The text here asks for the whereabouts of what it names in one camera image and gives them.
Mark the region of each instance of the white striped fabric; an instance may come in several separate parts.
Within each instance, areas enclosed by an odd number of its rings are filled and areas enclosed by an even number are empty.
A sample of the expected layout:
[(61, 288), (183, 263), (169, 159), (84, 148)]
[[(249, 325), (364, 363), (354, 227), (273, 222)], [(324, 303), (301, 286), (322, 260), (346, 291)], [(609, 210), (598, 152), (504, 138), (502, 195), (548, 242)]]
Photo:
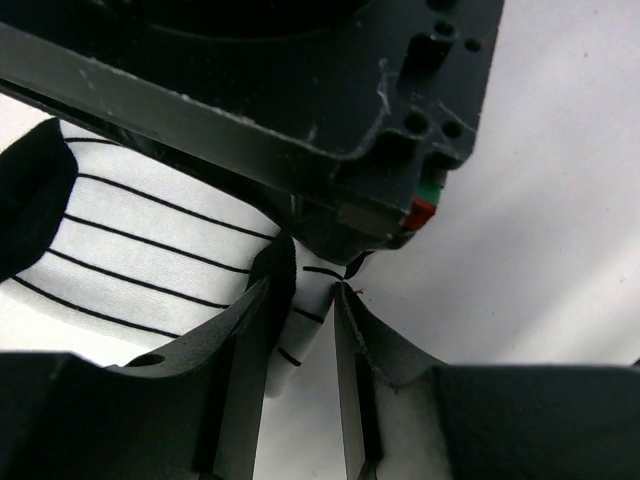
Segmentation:
[[(61, 130), (79, 175), (49, 251), (0, 285), (3, 311), (15, 312), (0, 325), (0, 348), (124, 364), (238, 298), (277, 225), (155, 160), (70, 124)], [(272, 356), (270, 395), (306, 356), (344, 274), (297, 242), (296, 253), (297, 289)]]

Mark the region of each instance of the black fabric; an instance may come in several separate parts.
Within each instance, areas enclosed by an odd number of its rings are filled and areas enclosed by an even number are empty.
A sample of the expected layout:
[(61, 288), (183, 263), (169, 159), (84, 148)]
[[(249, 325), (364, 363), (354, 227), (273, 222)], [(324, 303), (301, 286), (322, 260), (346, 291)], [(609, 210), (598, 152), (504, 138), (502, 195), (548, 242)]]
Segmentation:
[(330, 270), (328, 268), (321, 268), (321, 267), (302, 267), (302, 270), (304, 270), (305, 272), (312, 272), (312, 273), (318, 273), (320, 275), (328, 275), (330, 277), (335, 278), (336, 280), (338, 280), (339, 282), (343, 281), (344, 278), (342, 278), (342, 275), (334, 272), (333, 270)]
[(78, 165), (58, 120), (47, 120), (0, 154), (0, 282), (51, 245)]
[(309, 320), (312, 320), (316, 323), (319, 323), (320, 325), (324, 324), (324, 318), (320, 317), (318, 315), (314, 315), (313, 313), (309, 313), (306, 310), (302, 310), (301, 308), (294, 308), (293, 309), (294, 312), (299, 313), (300, 315), (302, 315), (305, 318), (308, 318)]
[(373, 252), (364, 252), (360, 254), (360, 256), (358, 256), (358, 258), (356, 258), (353, 262), (347, 265), (347, 271), (344, 274), (344, 279), (349, 280), (353, 278), (360, 270), (360, 267), (362, 267), (362, 264), (364, 263), (366, 258), (372, 253)]
[(293, 355), (291, 355), (289, 352), (287, 352), (284, 348), (278, 347), (278, 353), (282, 355), (282, 358), (284, 358), (287, 362), (289, 362), (294, 367), (299, 367), (300, 365), (302, 365), (302, 362), (300, 360), (296, 360), (296, 358)]
[(273, 315), (269, 326), (269, 348), (272, 349), (289, 315), (296, 291), (296, 247), (284, 229), (254, 259), (247, 288), (265, 277), (269, 279), (269, 311)]

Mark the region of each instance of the mounting hole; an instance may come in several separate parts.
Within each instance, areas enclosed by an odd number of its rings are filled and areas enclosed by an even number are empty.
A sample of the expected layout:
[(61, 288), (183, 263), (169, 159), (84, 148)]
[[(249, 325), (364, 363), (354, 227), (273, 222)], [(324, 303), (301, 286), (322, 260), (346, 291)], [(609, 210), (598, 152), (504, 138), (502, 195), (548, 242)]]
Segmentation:
[(442, 133), (449, 138), (458, 138), (462, 135), (462, 127), (459, 123), (449, 120), (442, 125)]
[(427, 130), (429, 123), (427, 119), (424, 118), (420, 112), (411, 112), (407, 115), (407, 118), (404, 119), (404, 128), (409, 130), (411, 133), (423, 133)]
[(450, 37), (456, 31), (456, 27), (451, 25), (449, 22), (445, 22), (444, 20), (437, 21), (433, 28), (443, 37)]
[(464, 48), (470, 52), (479, 52), (482, 49), (482, 44), (477, 38), (469, 38), (464, 42)]
[(127, 367), (149, 367), (151, 365), (158, 365), (162, 362), (164, 362), (164, 357), (162, 355), (158, 355), (157, 353), (148, 353), (141, 357), (134, 358), (129, 362)]

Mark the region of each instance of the white backdrop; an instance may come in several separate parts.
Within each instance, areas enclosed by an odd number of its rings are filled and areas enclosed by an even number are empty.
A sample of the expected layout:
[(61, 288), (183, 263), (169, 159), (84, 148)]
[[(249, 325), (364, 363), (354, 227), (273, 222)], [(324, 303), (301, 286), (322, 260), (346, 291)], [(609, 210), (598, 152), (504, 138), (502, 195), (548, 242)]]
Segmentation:
[[(639, 19), (636, 0), (507, 0), (473, 157), (353, 282), (378, 316), (450, 363), (640, 357)], [(0, 98), (0, 148), (39, 118)], [(266, 401), (255, 478), (345, 478), (331, 322)]]

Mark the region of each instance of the scratch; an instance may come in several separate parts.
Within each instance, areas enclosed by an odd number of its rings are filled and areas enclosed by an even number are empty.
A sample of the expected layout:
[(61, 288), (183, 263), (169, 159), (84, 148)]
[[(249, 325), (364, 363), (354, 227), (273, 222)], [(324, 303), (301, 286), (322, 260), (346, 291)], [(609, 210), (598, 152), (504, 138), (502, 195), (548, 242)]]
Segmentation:
[(313, 125), (311, 125), (311, 130), (309, 130), (309, 134), (307, 135), (305, 142), (307, 143), (313, 142), (316, 139), (317, 135), (318, 135), (318, 125), (314, 123)]
[(91, 90), (95, 90), (96, 89), (96, 87), (93, 85), (93, 83), (91, 83), (91, 80), (89, 80), (89, 76), (87, 75), (87, 72), (85, 72), (84, 70), (80, 69), (80, 76), (86, 80), (87, 85), (89, 86), (89, 88)]
[(471, 130), (472, 132), (476, 132), (476, 129), (473, 128), (471, 125), (469, 125), (468, 123), (466, 123), (464, 120), (462, 120), (459, 116), (457, 116), (455, 113), (453, 113), (451, 110), (449, 110), (447, 107), (444, 106), (444, 103), (442, 103), (441, 100), (438, 100), (438, 105), (440, 105), (440, 108), (442, 108), (445, 112), (447, 112), (449, 115), (451, 115), (460, 125), (462, 125), (464, 128), (466, 128), (467, 130)]
[(433, 146), (436, 147), (436, 148), (441, 149), (443, 152), (450, 152), (451, 151), (451, 145), (448, 145), (446, 143), (433, 142)]
[(387, 72), (387, 64), (389, 61), (386, 58), (381, 58), (378, 62), (378, 66), (380, 67), (380, 82), (378, 83), (378, 88), (376, 89), (376, 93), (382, 99), (382, 105), (384, 105), (384, 110), (387, 114), (391, 114), (391, 105), (389, 104), (389, 72)]
[[(104, 69), (105, 66), (103, 64), (100, 64), (95, 58), (91, 58), (89, 59), (90, 65), (94, 68), (97, 69)], [(386, 66), (386, 61), (382, 61), (379, 62), (381, 64), (384, 64)], [(106, 67), (108, 68), (108, 70), (114, 74), (117, 75), (119, 77), (124, 77), (124, 78), (128, 78), (128, 79), (134, 79), (137, 80), (137, 77), (135, 75), (132, 75), (130, 73), (127, 73), (125, 71), (119, 70), (117, 68), (114, 67)], [(394, 75), (393, 73), (388, 73), (387, 77)], [(176, 93), (176, 92), (170, 92), (171, 95), (175, 96), (175, 97), (179, 97), (180, 94)], [(305, 149), (308, 152), (313, 152), (313, 153), (318, 153), (321, 155), (326, 155), (327, 152), (325, 150), (322, 150), (318, 147), (316, 147), (315, 145), (309, 144), (309, 143), (305, 143), (303, 139), (301, 138), (294, 138), (291, 137), (289, 135), (285, 135), (283, 133), (277, 132), (275, 130), (269, 129), (263, 125), (260, 125), (259, 123), (257, 123), (256, 121), (252, 120), (249, 117), (245, 117), (243, 115), (238, 115), (238, 114), (234, 114), (234, 113), (230, 113), (226, 110), (221, 109), (220, 107), (217, 107), (215, 105), (209, 105), (203, 102), (200, 102), (194, 98), (191, 99), (191, 103), (193, 105), (196, 105), (200, 108), (202, 108), (203, 110), (206, 110), (206, 112), (210, 113), (210, 114), (215, 114), (218, 115), (224, 119), (227, 120), (231, 120), (233, 122), (237, 122), (240, 123), (242, 125), (251, 125), (255, 130), (259, 131), (259, 132), (263, 132), (263, 133), (269, 133), (269, 135), (273, 136), (274, 138), (277, 138), (279, 140), (285, 140), (287, 142), (290, 142), (291, 144), (297, 146), (297, 147), (301, 147), (303, 149)], [(107, 110), (107, 114), (108, 115), (113, 115), (113, 112), (111, 110)], [(371, 125), (371, 127), (369, 127), (369, 129), (367, 130), (367, 132), (365, 133), (363, 139), (359, 142), (359, 144), (351, 151), (349, 151), (348, 153), (345, 154), (336, 154), (336, 155), (332, 155), (332, 158), (337, 158), (337, 159), (345, 159), (345, 160), (355, 160), (360, 158), (360, 156), (362, 155), (362, 152), (365, 151), (365, 148), (368, 147), (368, 145), (370, 144), (370, 142), (376, 137), (376, 133), (380, 127), (380, 125), (382, 125), (383, 121), (384, 121), (384, 117), (386, 117), (387, 115), (387, 110), (384, 106), (384, 104), (382, 105), (382, 108), (380, 109), (380, 112), (378, 112), (378, 115), (376, 116), (375, 120), (373, 121), (373, 124)]]

